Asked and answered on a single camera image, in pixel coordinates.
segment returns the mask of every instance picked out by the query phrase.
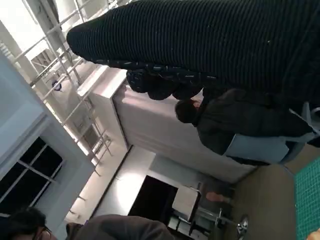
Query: floor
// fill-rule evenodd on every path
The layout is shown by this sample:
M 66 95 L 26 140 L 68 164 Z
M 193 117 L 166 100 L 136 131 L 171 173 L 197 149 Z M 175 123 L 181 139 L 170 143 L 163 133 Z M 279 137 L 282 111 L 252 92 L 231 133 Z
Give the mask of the floor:
M 293 173 L 320 156 L 320 148 L 306 145 L 297 158 L 286 166 Z M 261 167 L 236 187 L 232 217 L 249 215 L 245 240 L 296 239 L 293 177 L 279 165 Z M 233 226 L 228 226 L 225 240 L 236 240 Z

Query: black knit sweater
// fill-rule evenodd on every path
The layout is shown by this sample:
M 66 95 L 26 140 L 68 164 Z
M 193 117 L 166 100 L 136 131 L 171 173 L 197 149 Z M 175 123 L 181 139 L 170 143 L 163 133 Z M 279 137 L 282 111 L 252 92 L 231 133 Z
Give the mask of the black knit sweater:
M 320 102 L 319 0 L 140 0 L 74 27 L 67 41 L 95 63 L 179 67 L 204 86 Z

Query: white wall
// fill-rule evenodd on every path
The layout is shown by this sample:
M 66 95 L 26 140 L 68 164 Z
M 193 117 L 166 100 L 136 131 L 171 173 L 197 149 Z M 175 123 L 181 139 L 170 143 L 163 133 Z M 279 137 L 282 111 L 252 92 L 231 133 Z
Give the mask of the white wall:
M 61 22 L 66 17 L 68 17 L 74 10 L 76 10 L 76 5 L 73 0 L 54 0 L 56 8 L 59 14 L 59 21 Z M 79 15 L 76 14 L 71 17 L 65 24 L 62 25 L 62 30 L 68 30 L 77 20 Z
M 175 187 L 183 185 L 193 188 L 197 188 L 198 182 L 206 177 L 205 174 L 197 170 L 188 168 L 159 154 L 155 156 L 147 174 Z
M 128 215 L 155 155 L 141 147 L 132 147 L 96 209 L 95 216 Z
M 1 1 L 0 20 L 22 51 L 44 36 L 21 0 Z
M 79 0 L 79 4 L 82 5 L 87 0 Z M 98 12 L 100 9 L 103 9 L 106 7 L 108 0 L 94 0 L 90 2 L 88 5 L 86 5 L 83 10 L 85 12 L 85 16 L 87 19 L 92 17 L 96 12 Z

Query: eyeglasses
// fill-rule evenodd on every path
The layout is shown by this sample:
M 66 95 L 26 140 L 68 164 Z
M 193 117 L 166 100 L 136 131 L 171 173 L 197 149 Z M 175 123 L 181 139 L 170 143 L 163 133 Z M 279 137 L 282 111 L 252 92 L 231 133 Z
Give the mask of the eyeglasses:
M 34 236 L 32 240 L 51 240 L 51 238 L 51 231 L 47 227 L 44 227 L 42 231 L 38 235 Z

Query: wall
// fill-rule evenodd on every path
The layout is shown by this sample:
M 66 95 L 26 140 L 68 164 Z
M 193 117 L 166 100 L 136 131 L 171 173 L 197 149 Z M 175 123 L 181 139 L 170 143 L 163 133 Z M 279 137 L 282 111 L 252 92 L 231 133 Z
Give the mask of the wall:
M 198 182 L 207 177 L 159 154 L 155 156 L 147 174 L 175 187 L 183 185 L 193 188 L 197 188 Z
M 87 0 L 79 0 L 79 5 L 82 5 Z M 97 11 L 106 7 L 108 0 L 93 0 L 88 5 L 86 5 L 83 10 L 87 19 L 92 17 Z
M 56 4 L 56 8 L 59 15 L 59 21 L 61 22 L 63 19 L 68 17 L 74 10 L 76 10 L 76 5 L 73 0 L 54 0 Z M 71 26 L 79 20 L 79 15 L 76 14 L 71 17 L 65 24 L 62 25 L 62 30 L 66 31 Z
M 94 216 L 128 215 L 154 157 L 155 153 L 133 146 Z

